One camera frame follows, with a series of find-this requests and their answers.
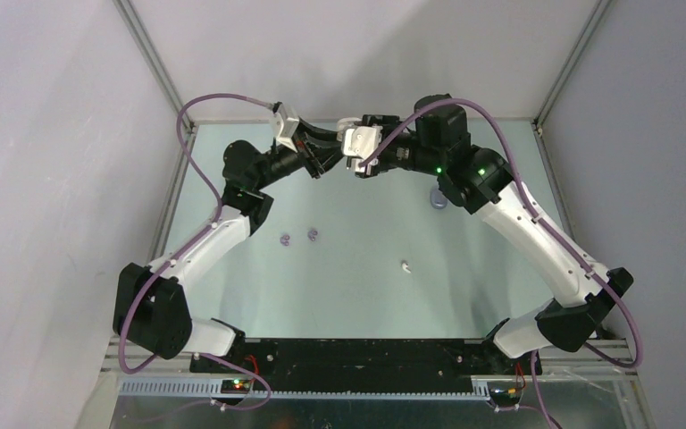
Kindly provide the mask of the white earbud charging case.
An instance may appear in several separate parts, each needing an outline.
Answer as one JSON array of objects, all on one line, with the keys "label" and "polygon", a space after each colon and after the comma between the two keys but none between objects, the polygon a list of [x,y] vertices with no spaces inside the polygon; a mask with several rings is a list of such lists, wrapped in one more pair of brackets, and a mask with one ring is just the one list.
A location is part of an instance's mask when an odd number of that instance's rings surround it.
[{"label": "white earbud charging case", "polygon": [[358,117],[346,117],[338,120],[336,124],[337,141],[343,142],[346,130],[354,128],[359,121],[360,119]]}]

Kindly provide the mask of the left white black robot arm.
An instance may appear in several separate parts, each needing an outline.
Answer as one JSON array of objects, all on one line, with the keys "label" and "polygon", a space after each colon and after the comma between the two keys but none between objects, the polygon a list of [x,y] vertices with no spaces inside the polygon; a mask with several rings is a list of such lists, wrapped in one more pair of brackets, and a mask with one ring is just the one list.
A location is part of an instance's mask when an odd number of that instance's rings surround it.
[{"label": "left white black robot arm", "polygon": [[265,151],[243,139],[226,146],[225,186],[217,206],[177,249],[122,269],[113,314],[113,330],[122,344],[132,342],[163,359],[181,353],[212,355],[230,373],[246,363],[243,332],[218,319],[192,315],[192,289],[264,223],[273,204],[264,188],[298,170],[314,176],[329,171],[343,157],[350,135],[341,123],[336,130],[325,130],[280,117],[272,120],[272,130],[272,145]]}]

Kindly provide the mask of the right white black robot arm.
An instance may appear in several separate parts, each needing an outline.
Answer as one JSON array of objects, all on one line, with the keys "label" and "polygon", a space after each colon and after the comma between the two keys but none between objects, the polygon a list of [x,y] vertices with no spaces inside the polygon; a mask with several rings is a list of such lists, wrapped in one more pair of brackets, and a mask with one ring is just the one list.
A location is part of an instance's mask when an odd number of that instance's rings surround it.
[{"label": "right white black robot arm", "polygon": [[553,221],[523,181],[498,122],[477,103],[427,96],[406,118],[367,115],[340,136],[359,177],[392,169],[434,175],[451,204],[479,216],[547,284],[548,303],[490,334],[483,359],[492,372],[505,374],[539,349],[587,348],[613,309],[627,312],[623,295],[634,282],[630,272],[601,264]]}]

